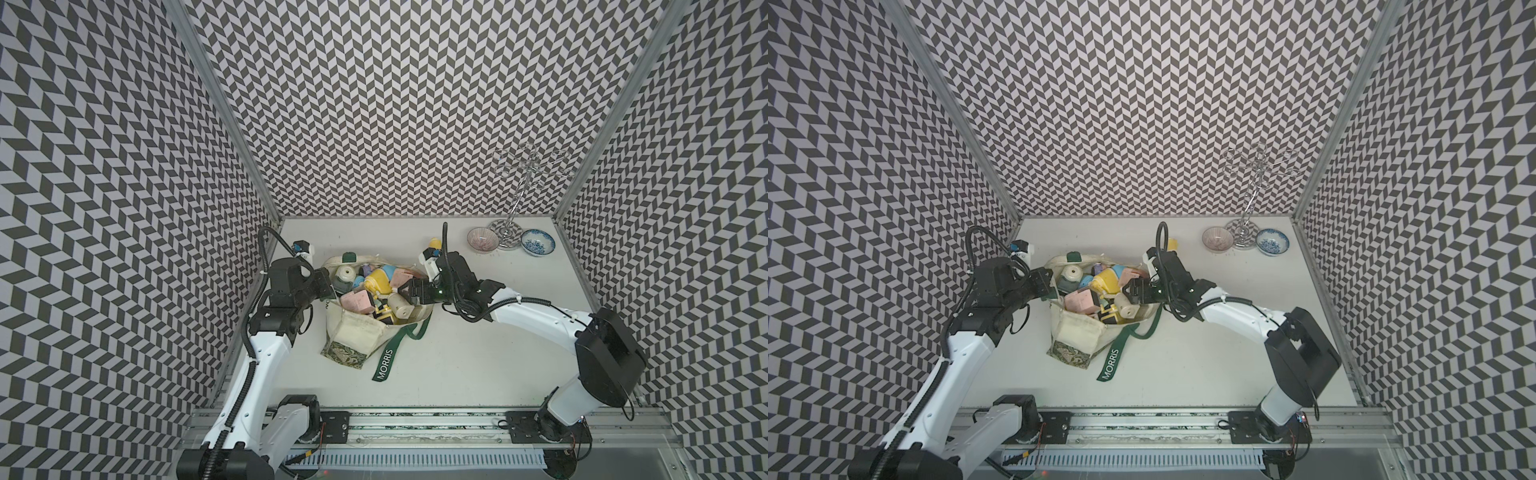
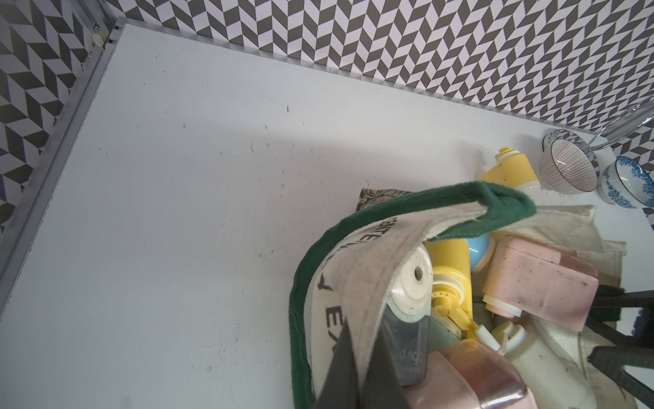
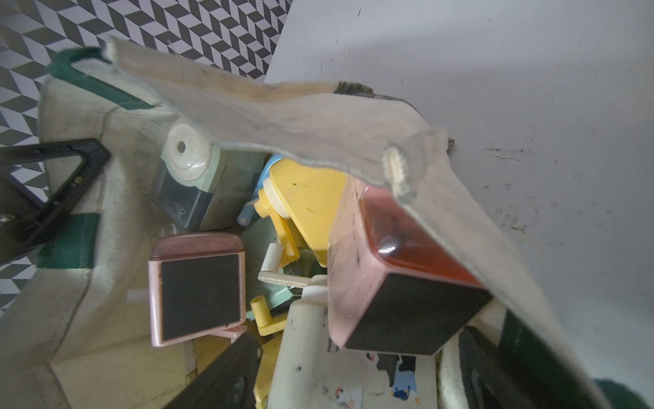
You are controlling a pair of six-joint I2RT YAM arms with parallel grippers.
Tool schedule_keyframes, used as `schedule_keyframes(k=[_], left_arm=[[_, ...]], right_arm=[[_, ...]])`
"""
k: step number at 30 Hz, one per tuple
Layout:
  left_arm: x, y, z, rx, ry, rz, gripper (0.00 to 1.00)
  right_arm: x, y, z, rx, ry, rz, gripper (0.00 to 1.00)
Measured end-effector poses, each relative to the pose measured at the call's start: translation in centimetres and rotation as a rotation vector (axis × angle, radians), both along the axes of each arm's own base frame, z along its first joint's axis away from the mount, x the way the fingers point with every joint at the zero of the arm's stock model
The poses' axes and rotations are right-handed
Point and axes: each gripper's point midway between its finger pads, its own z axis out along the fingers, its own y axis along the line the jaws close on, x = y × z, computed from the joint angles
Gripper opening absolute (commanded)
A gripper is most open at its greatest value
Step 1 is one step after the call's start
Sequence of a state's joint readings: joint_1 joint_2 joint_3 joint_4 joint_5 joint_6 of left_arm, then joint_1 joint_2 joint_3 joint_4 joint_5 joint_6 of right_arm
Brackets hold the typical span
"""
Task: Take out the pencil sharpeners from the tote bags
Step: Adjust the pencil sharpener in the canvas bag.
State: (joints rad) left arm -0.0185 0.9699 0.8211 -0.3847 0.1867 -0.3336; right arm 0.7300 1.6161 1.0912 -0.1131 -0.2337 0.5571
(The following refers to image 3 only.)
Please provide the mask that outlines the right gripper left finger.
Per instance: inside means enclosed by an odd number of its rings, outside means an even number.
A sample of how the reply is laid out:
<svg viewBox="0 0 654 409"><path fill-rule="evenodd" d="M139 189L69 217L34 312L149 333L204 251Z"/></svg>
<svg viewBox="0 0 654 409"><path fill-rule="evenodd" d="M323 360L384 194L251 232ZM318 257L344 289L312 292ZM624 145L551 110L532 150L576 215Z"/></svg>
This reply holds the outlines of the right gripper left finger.
<svg viewBox="0 0 654 409"><path fill-rule="evenodd" d="M246 332L165 408L255 408L261 347Z"/></svg>

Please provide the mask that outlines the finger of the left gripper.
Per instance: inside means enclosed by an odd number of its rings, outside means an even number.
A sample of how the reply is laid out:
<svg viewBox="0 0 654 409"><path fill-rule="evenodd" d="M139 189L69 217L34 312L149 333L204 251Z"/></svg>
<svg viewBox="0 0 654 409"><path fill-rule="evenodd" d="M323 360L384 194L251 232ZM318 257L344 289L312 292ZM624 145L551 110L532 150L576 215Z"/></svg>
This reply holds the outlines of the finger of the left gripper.
<svg viewBox="0 0 654 409"><path fill-rule="evenodd" d="M95 138L2 148L1 263L25 257L56 237L110 158ZM49 177L42 194L16 177L27 165L42 165Z"/></svg>

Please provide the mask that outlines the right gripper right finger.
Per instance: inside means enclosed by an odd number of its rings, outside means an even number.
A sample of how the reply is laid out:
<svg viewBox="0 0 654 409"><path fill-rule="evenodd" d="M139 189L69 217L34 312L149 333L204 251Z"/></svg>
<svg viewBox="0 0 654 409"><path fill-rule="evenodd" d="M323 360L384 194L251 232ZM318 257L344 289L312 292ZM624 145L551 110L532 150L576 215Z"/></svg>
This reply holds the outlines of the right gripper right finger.
<svg viewBox="0 0 654 409"><path fill-rule="evenodd" d="M479 329L464 327L458 339L466 408L591 408L580 394L556 390L501 353Z"/></svg>

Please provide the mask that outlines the cream canvas tote bag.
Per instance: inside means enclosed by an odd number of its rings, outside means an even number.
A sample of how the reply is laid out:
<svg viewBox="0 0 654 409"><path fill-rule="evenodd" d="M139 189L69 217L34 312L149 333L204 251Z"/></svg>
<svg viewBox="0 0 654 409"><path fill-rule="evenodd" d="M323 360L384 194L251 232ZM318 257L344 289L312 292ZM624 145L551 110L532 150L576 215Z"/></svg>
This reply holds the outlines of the cream canvas tote bag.
<svg viewBox="0 0 654 409"><path fill-rule="evenodd" d="M518 252L453 172L445 131L409 103L357 83L265 85L117 39L80 74L72 58L53 61L39 137L93 137L111 159L54 241L62 254L1 319L2 407L155 408L181 393L182 352L146 346L144 311L124 301L164 222L146 186L176 119L237 153L280 153L387 189L492 293L476 323L516 370L511 407L610 406Z"/></svg>

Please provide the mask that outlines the yellow round pencil sharpener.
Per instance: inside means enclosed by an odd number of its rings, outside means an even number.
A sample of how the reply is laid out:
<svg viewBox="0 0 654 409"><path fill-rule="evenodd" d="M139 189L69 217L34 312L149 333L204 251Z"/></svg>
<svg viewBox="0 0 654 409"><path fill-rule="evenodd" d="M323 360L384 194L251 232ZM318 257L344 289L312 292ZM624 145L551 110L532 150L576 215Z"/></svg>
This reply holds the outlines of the yellow round pencil sharpener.
<svg viewBox="0 0 654 409"><path fill-rule="evenodd" d="M268 168L254 208L274 225L283 247L282 267L296 262L301 249L327 266L330 230L346 182L347 175L339 170L300 165L290 158Z"/></svg>

